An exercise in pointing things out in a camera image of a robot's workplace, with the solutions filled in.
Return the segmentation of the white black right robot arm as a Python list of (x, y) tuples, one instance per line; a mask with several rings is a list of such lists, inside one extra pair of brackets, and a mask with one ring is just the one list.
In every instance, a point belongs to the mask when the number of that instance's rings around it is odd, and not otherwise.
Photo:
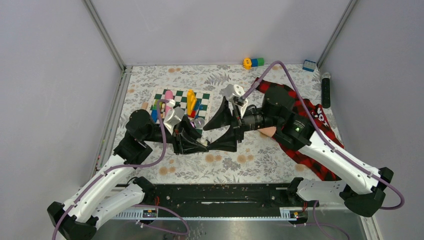
[(236, 152), (245, 132), (276, 127), (274, 139), (280, 145), (312, 158), (338, 177), (333, 181), (294, 178), (286, 193), (291, 205), (315, 201), (343, 204), (363, 217), (371, 217), (382, 208), (386, 183), (392, 180), (393, 172), (365, 164), (335, 144), (309, 118), (294, 112), (295, 99), (286, 89), (268, 88), (259, 108), (241, 101), (240, 86), (229, 85), (225, 91), (226, 96), (204, 130), (225, 126), (228, 130), (208, 149)]

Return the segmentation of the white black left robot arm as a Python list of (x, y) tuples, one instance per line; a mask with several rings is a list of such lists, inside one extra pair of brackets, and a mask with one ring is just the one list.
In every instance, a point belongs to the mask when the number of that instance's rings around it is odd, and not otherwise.
[(207, 152), (211, 144), (180, 107), (171, 109), (159, 122), (147, 110), (136, 110), (125, 127), (124, 137), (103, 167), (71, 198), (63, 203), (54, 201), (47, 208), (54, 226), (53, 240), (58, 234), (67, 240), (90, 240), (121, 211), (139, 203), (152, 204), (155, 192), (144, 177), (110, 198), (106, 195), (135, 170), (158, 165), (169, 144), (177, 155)]

